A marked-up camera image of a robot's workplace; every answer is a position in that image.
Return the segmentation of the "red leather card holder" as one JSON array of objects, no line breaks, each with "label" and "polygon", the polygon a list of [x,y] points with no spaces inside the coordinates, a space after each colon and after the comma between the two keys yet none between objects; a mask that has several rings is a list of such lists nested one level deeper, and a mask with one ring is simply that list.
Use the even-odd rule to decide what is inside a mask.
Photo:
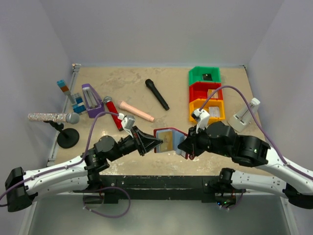
[{"label": "red leather card holder", "polygon": [[162,144],[154,148],[154,153],[164,153],[175,151],[183,158],[194,160],[194,156],[180,150],[178,145],[187,138],[187,134],[173,127],[154,129],[154,137],[163,141]]}]

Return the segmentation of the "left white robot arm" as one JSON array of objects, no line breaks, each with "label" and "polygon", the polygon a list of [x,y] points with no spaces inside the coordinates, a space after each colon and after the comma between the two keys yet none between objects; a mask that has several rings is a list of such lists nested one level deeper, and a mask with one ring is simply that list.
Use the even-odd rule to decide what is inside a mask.
[{"label": "left white robot arm", "polygon": [[17,167],[11,170],[5,182],[5,207],[8,212],[16,212],[51,194],[96,192],[103,186],[100,172],[109,168],[110,162],[134,151],[143,156],[162,143],[161,139],[134,126],[127,137],[115,141],[111,136],[103,136],[85,154],[62,164],[28,171]]}]

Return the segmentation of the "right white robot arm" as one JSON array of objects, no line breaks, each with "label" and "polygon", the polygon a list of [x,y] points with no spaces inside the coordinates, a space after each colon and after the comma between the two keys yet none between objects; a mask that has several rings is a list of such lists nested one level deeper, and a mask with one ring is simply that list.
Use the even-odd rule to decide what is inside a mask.
[{"label": "right white robot arm", "polygon": [[257,137],[239,135],[232,127],[219,121],[202,130],[189,128],[187,138],[178,148],[192,158],[211,152],[229,157],[241,166],[255,167],[272,174],[269,177],[223,168],[215,183],[211,183],[215,190],[252,189],[276,194],[303,209],[313,208],[313,173],[306,170],[307,176],[301,175],[302,167],[284,163],[273,147]]}]

